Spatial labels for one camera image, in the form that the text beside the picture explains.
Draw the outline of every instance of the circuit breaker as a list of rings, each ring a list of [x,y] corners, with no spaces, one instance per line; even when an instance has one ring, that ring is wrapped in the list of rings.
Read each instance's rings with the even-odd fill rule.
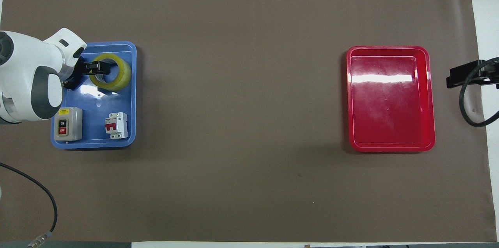
[[[110,113],[109,118],[106,118],[104,124],[106,133],[114,140],[128,138],[127,122],[128,117],[126,113]]]
[[[60,108],[54,116],[54,140],[78,141],[81,139],[83,111],[76,106]]]

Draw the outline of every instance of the tape roll core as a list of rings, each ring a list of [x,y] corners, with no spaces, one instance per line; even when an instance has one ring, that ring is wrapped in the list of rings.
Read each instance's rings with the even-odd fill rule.
[[[90,80],[95,86],[105,90],[109,90],[111,92],[116,92],[125,88],[130,82],[130,79],[132,77],[132,69],[127,62],[123,61],[123,59],[118,57],[116,54],[104,53],[95,57],[93,59],[93,62],[95,61],[116,63],[118,65],[118,75],[113,81],[106,82],[102,74],[90,76]]]

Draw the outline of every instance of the brown table surface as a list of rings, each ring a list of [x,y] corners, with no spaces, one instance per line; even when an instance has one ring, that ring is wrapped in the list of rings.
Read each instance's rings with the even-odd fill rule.
[[[56,198],[54,240],[496,240],[485,129],[445,86],[449,68],[478,56],[471,0],[3,2],[2,30],[45,39],[61,27],[136,44],[139,113],[121,150],[58,150],[49,121],[0,129],[1,161]],[[348,145],[354,45],[428,50],[432,150]],[[0,241],[46,230],[44,193],[0,177]]]

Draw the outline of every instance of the cable connector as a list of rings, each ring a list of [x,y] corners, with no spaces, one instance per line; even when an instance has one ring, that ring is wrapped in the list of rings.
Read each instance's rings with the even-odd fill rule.
[[[45,241],[47,240],[48,237],[52,235],[52,232],[47,232],[46,234],[42,234],[39,237],[37,237],[35,240],[33,240],[30,245],[28,245],[28,248],[38,248],[40,247]]]

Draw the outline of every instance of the empty red tray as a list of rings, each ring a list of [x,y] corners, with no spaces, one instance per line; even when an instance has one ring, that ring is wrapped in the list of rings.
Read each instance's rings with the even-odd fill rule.
[[[360,152],[422,152],[435,145],[428,52],[354,46],[346,54],[350,143]]]

